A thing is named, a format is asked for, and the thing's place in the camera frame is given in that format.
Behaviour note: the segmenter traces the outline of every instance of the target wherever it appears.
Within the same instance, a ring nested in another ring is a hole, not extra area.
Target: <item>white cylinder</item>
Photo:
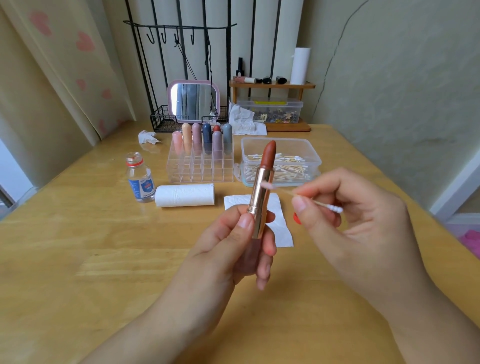
[[[158,186],[155,203],[158,207],[214,205],[213,183]]]
[[[290,83],[292,85],[303,85],[305,83],[309,57],[310,48],[295,48],[292,75],[290,76]]]

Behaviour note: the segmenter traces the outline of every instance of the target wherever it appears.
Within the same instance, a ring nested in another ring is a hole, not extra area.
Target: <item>red lipstick tip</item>
[[[276,143],[275,140],[269,142],[264,149],[262,154],[262,161],[260,162],[260,167],[272,169],[273,163],[275,162],[276,154]]]

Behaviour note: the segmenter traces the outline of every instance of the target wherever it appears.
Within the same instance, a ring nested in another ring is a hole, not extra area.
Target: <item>blue label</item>
[[[137,199],[150,197],[155,193],[155,185],[150,176],[142,180],[128,180],[128,182],[130,183],[133,194]]]

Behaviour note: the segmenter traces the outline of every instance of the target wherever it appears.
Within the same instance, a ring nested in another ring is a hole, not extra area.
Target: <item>small wooden rack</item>
[[[271,84],[242,84],[234,80],[230,80],[228,84],[233,90],[232,102],[234,104],[237,103],[237,88],[294,88],[299,91],[298,100],[301,100],[303,96],[303,90],[305,88],[315,88],[315,84],[311,84],[310,82],[306,82],[303,85],[292,85],[289,82],[287,82],[286,84],[277,84],[275,81],[272,81]],[[310,130],[312,130],[310,125],[303,121],[302,118],[299,118],[298,123],[277,124],[274,122],[266,122],[265,125],[267,126],[268,132],[309,132]]]

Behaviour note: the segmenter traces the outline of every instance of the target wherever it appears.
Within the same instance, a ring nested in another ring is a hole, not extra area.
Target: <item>glass bottle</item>
[[[142,155],[138,152],[131,152],[127,154],[126,161],[126,174],[135,199],[143,203],[155,200],[155,185],[152,180],[152,173],[144,163]]]

